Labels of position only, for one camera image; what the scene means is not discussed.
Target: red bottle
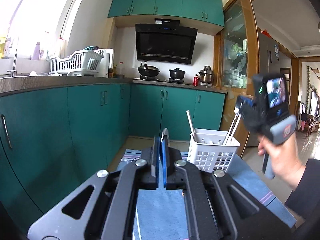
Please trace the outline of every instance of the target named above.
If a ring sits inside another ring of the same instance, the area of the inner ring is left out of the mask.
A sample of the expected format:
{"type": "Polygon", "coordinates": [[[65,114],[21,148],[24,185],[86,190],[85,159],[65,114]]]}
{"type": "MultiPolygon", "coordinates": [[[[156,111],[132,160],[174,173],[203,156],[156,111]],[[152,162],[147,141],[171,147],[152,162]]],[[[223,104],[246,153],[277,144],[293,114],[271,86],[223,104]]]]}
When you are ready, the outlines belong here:
{"type": "Polygon", "coordinates": [[[198,86],[199,84],[199,78],[198,78],[198,74],[196,74],[196,76],[193,78],[193,86],[198,86]]]}

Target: wrist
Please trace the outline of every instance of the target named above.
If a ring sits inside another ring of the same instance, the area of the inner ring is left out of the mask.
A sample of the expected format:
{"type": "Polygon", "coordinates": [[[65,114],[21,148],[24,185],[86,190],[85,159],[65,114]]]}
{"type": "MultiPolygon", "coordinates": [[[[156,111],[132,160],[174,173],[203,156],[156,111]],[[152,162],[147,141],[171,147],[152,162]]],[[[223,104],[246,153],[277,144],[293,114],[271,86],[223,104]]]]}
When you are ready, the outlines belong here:
{"type": "Polygon", "coordinates": [[[283,176],[283,180],[286,181],[293,190],[295,190],[300,183],[306,167],[302,165],[300,161],[291,169],[291,172],[283,176]]]}

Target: white dish drying basket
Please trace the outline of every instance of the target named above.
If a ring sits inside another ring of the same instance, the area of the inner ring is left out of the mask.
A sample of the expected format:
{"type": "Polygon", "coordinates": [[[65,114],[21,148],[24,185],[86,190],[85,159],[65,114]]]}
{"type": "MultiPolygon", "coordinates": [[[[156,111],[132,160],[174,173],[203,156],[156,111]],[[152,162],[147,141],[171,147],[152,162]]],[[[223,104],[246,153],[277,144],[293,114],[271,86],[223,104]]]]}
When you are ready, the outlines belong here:
{"type": "Polygon", "coordinates": [[[67,58],[53,57],[50,59],[50,74],[62,75],[94,75],[97,71],[103,55],[92,50],[78,50],[67,58]]]}
{"type": "Polygon", "coordinates": [[[215,170],[227,171],[240,146],[234,137],[230,137],[227,143],[222,145],[227,133],[227,131],[195,129],[196,138],[190,135],[187,161],[201,171],[210,173],[215,170]]]}

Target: silver screw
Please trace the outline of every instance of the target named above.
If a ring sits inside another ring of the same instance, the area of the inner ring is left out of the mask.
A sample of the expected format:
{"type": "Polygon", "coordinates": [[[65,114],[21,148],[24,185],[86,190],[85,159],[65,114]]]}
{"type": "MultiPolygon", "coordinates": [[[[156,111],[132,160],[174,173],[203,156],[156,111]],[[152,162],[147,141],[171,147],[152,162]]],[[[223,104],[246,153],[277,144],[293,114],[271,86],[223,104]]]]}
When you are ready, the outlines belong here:
{"type": "Polygon", "coordinates": [[[138,167],[142,167],[142,166],[144,166],[144,165],[146,165],[146,164],[147,164],[147,161],[144,160],[144,159],[138,159],[138,160],[136,160],[136,165],[137,165],[138,167]]]}
{"type": "Polygon", "coordinates": [[[222,178],[224,176],[223,170],[215,170],[213,173],[217,178],[222,178]]]}
{"type": "Polygon", "coordinates": [[[97,172],[97,176],[99,178],[104,178],[104,177],[108,176],[108,174],[109,174],[109,172],[106,171],[106,170],[100,170],[100,171],[97,172]]]}
{"type": "Polygon", "coordinates": [[[178,166],[178,167],[183,167],[183,166],[185,166],[187,164],[187,162],[185,161],[185,160],[177,160],[176,161],[176,165],[178,166]]]}

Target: black pot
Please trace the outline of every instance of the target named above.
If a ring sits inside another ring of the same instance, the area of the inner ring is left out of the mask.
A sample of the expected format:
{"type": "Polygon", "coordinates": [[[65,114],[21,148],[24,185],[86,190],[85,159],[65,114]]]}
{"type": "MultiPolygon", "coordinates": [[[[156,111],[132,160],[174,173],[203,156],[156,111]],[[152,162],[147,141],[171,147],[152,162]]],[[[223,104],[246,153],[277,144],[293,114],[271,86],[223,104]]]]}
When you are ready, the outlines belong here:
{"type": "Polygon", "coordinates": [[[138,71],[140,75],[144,77],[155,77],[160,72],[156,67],[148,66],[147,64],[138,67],[138,71]]]}
{"type": "Polygon", "coordinates": [[[183,79],[185,71],[180,70],[178,67],[176,69],[169,69],[170,77],[174,79],[183,79]]]}

